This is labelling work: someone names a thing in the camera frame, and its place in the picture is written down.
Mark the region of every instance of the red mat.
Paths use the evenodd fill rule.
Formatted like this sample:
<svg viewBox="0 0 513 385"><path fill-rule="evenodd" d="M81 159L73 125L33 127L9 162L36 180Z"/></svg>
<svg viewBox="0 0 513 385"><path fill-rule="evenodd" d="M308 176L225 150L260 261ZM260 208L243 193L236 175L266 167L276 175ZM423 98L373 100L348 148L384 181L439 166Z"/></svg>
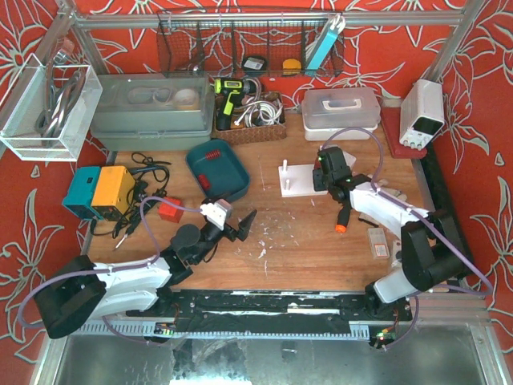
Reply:
<svg viewBox="0 0 513 385"><path fill-rule="evenodd" d="M425 148L419 151L399 143L400 121L400 107L382 107L382 126L392 157L396 159L421 159L426 156L427 150Z"/></svg>

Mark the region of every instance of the robotic arm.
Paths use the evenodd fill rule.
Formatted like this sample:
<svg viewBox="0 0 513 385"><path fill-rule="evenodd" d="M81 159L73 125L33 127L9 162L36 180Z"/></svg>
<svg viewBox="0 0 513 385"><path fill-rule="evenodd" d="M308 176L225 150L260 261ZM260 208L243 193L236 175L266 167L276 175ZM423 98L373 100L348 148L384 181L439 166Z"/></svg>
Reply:
<svg viewBox="0 0 513 385"><path fill-rule="evenodd" d="M245 241L257 214L253 210L239 223L239 229L225 223L232 206L224 201L208 202L202 211L206 224L181 226L158 258L144 261L93 263L87 255L76 257L55 276L71 274L39 291L34 300L50 338L61 338L79 329L88 319L128 310L148 310L160 291L182 282L217 247L221 239Z"/></svg>
<svg viewBox="0 0 513 385"><path fill-rule="evenodd" d="M428 213L412 205L399 207L373 189L370 178L353 176L339 147L324 148L317 153L313 170L316 191L328 190L332 198L342 204L336 230L344 233L351 209L370 215L402 241L402 268L366 287L366 307L379 314L393 302L405 296L426 291L459 274L467 268L443 243L435 240L430 230L411 212L425 217L459 251L463 245L454 219L439 210Z"/></svg>

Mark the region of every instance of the gray storage bin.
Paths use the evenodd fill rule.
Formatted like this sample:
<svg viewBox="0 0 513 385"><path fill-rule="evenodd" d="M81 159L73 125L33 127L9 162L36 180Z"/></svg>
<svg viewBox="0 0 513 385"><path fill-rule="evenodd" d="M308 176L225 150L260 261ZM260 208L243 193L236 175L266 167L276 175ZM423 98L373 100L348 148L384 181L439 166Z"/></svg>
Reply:
<svg viewBox="0 0 513 385"><path fill-rule="evenodd" d="M111 151L188 150L210 140L214 94L207 77L101 75L91 134Z"/></svg>

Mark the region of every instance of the clear plastic container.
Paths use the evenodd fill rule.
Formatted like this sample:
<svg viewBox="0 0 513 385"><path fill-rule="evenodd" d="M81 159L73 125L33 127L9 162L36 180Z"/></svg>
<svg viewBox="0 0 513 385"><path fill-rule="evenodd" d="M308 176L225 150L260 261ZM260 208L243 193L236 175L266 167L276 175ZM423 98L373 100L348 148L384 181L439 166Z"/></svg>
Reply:
<svg viewBox="0 0 513 385"><path fill-rule="evenodd" d="M307 140L326 140L347 127L372 132L381 119L378 100L368 87L310 90L305 93L301 106ZM368 138L365 133L354 131L340 134L336 140Z"/></svg>
<svg viewBox="0 0 513 385"><path fill-rule="evenodd" d="M61 74L55 77L55 80L63 83L76 70L84 71L86 74L76 105L70 111L58 136L43 137L34 127L43 110L45 67L39 63L36 67L27 65L24 68L32 77L6 125L0 131L0 140L21 160L69 162L79 158L102 93L102 86L92 67L86 64L55 66L55 73Z"/></svg>
<svg viewBox="0 0 513 385"><path fill-rule="evenodd" d="M214 94L208 78L101 75L91 134L112 151L188 150L210 140Z"/></svg>

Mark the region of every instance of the white power supply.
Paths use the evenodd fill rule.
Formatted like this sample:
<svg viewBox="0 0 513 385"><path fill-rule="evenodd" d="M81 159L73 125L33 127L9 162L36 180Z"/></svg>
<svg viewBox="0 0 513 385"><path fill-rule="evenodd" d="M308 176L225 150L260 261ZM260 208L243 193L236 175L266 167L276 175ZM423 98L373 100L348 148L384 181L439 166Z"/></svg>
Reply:
<svg viewBox="0 0 513 385"><path fill-rule="evenodd" d="M443 118L442 85L418 80L401 103L399 143L422 150L442 128Z"/></svg>

